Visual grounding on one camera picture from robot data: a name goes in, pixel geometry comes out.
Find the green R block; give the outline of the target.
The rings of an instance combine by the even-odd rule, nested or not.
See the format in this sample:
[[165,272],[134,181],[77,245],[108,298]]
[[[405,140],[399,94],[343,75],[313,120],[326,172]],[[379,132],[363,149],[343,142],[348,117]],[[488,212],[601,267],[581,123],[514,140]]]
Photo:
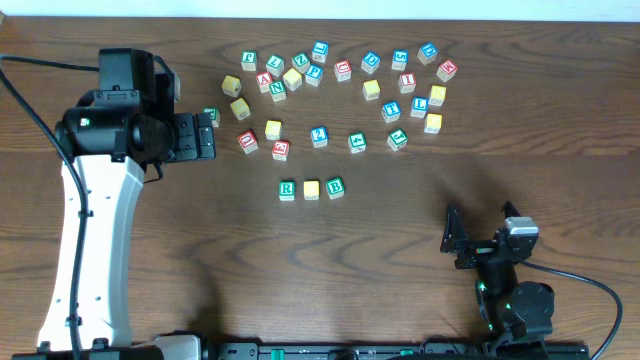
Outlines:
[[294,201],[296,194],[296,186],[294,181],[280,181],[278,186],[278,195],[281,201]]

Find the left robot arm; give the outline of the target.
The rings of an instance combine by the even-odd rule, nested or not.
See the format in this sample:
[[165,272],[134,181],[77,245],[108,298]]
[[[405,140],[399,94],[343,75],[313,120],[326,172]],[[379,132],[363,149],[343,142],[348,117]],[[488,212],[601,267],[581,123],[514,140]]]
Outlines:
[[63,231],[38,359],[211,359],[206,338],[175,331],[135,344],[129,319],[131,229],[148,168],[216,155],[205,114],[179,113],[164,60],[103,49],[99,86],[45,134],[63,162]]

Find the blue T block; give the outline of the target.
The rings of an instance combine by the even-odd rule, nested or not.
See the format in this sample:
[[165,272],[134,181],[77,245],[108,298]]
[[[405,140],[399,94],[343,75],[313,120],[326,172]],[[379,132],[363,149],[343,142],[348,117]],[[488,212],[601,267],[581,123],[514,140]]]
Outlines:
[[390,101],[382,106],[382,117],[386,123],[397,121],[401,116],[401,108],[397,101]]

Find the green B block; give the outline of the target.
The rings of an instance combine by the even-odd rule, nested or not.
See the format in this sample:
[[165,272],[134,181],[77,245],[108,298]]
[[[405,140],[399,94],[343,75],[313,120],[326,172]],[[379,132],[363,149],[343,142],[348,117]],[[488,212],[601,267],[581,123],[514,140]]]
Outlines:
[[326,182],[326,190],[331,200],[343,197],[345,194],[345,187],[342,179],[336,177]]

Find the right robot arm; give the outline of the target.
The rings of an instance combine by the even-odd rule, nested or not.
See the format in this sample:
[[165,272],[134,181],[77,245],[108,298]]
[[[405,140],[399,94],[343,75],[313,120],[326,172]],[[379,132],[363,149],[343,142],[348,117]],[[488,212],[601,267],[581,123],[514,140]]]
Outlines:
[[481,351],[492,357],[497,357],[501,348],[540,343],[553,330],[553,289],[540,282],[521,282],[515,271],[516,265],[532,255],[539,228],[511,202],[506,202],[502,211],[504,225],[493,237],[473,240],[467,235],[458,211],[449,205],[440,245],[442,253],[456,256],[457,269],[477,272],[476,299],[490,329],[490,337],[482,343]]

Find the yellow O block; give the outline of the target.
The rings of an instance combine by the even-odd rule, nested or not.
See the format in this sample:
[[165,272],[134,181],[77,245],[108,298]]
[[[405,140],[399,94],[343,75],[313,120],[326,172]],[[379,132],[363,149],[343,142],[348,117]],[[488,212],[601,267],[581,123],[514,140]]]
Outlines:
[[380,85],[376,79],[368,80],[363,83],[363,95],[366,101],[378,99],[380,92]]
[[308,180],[303,183],[303,195],[305,200],[318,200],[320,197],[320,182]]

